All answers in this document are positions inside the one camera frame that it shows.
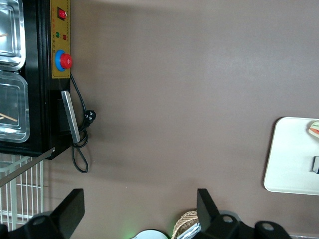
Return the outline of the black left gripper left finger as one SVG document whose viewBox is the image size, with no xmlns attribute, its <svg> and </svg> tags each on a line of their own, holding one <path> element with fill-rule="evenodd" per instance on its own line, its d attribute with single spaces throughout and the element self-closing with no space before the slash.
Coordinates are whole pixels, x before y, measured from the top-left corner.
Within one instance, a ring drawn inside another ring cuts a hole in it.
<svg viewBox="0 0 319 239">
<path fill-rule="evenodd" d="M 69 239 L 85 214 L 84 190 L 73 189 L 50 214 L 61 239 Z"/>
</svg>

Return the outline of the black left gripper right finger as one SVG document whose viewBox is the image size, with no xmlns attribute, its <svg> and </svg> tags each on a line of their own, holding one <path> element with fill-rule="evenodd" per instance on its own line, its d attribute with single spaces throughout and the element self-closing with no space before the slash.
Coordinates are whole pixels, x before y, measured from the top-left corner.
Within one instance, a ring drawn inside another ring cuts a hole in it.
<svg viewBox="0 0 319 239">
<path fill-rule="evenodd" d="M 207 189 L 197 189 L 196 208 L 201 231 L 205 232 L 215 218 L 220 215 L 219 210 Z"/>
</svg>

